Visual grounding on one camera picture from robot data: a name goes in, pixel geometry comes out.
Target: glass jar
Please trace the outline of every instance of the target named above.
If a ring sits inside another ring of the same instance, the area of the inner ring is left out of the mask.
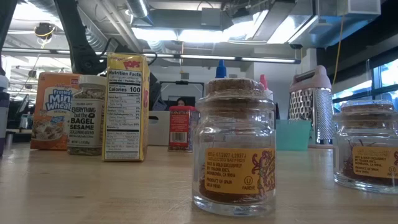
[[[106,78],[80,75],[68,120],[68,153],[98,156],[102,152]]]
[[[335,114],[335,182],[398,194],[398,113],[386,100],[350,101]]]
[[[197,102],[192,199],[220,215],[263,215],[275,203],[274,104],[264,87],[245,78],[210,81]]]

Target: orange label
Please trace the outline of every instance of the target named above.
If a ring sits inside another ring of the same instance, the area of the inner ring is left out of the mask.
[[[275,189],[275,149],[208,148],[206,190],[263,195]]]
[[[354,173],[369,177],[398,177],[398,147],[353,148]]]

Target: metal grater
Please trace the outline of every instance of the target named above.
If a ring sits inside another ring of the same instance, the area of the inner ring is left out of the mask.
[[[335,132],[330,81],[326,69],[321,65],[311,73],[294,78],[289,89],[289,119],[311,121],[309,144],[329,144]]]

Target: wooden table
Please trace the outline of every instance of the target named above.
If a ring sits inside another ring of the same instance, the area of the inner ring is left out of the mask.
[[[150,147],[142,163],[101,162],[15,144],[0,159],[0,223],[398,223],[398,196],[333,182],[331,150],[278,152],[276,211],[204,212],[191,201],[191,154]]]

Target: white jar lid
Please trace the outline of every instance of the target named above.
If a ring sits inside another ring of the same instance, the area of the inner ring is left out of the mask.
[[[94,84],[94,85],[106,86],[106,78],[99,77],[96,75],[80,75],[79,76],[79,85],[81,85],[81,84]]]
[[[0,75],[0,87],[1,88],[8,88],[8,78],[4,75]]]

